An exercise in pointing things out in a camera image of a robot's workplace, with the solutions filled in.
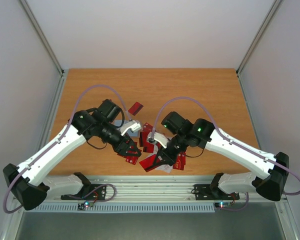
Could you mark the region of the dark red magstripe card front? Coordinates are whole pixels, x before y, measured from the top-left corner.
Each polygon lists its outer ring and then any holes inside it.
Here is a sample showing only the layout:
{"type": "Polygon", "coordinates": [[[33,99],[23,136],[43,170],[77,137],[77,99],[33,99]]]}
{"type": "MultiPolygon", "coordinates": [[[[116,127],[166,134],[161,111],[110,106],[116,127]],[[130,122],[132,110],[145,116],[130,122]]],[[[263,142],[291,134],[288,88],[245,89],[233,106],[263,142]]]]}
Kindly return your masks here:
{"type": "Polygon", "coordinates": [[[139,162],[139,164],[141,165],[141,167],[144,169],[145,172],[152,171],[152,170],[150,170],[150,166],[152,163],[151,156],[152,155],[148,156],[147,158],[145,158],[139,162]]]}

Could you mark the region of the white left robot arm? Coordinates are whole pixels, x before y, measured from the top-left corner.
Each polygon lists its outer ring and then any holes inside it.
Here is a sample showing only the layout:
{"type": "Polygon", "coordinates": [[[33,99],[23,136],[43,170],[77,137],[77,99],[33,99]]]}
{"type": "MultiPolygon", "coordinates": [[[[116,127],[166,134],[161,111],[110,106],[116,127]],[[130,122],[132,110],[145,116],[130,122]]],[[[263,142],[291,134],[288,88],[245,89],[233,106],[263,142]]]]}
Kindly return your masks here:
{"type": "Polygon", "coordinates": [[[128,135],[142,129],[138,120],[123,121],[120,126],[112,122],[123,114],[123,110],[106,99],[98,108],[90,108],[74,113],[68,123],[41,150],[24,162],[9,163],[3,169],[8,192],[20,202],[25,210],[32,210],[47,197],[87,200],[95,191],[91,182],[80,172],[52,180],[50,171],[76,148],[98,137],[106,145],[111,145],[121,157],[139,157],[141,151],[128,135]]]}

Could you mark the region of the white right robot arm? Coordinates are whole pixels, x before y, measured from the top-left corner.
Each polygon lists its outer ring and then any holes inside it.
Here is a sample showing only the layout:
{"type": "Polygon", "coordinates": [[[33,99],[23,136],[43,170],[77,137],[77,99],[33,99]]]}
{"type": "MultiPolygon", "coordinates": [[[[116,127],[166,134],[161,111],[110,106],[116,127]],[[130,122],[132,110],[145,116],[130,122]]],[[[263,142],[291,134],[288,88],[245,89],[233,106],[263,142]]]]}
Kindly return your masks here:
{"type": "Polygon", "coordinates": [[[217,173],[204,194],[214,200],[235,192],[256,192],[261,197],[278,202],[284,192],[288,178],[289,157],[283,152],[267,153],[245,144],[217,128],[212,122],[199,118],[195,123],[177,112],[170,112],[161,122],[172,134],[167,138],[152,131],[146,140],[160,147],[151,165],[172,166],[187,148],[198,147],[220,154],[247,168],[249,172],[239,174],[217,173]]]}

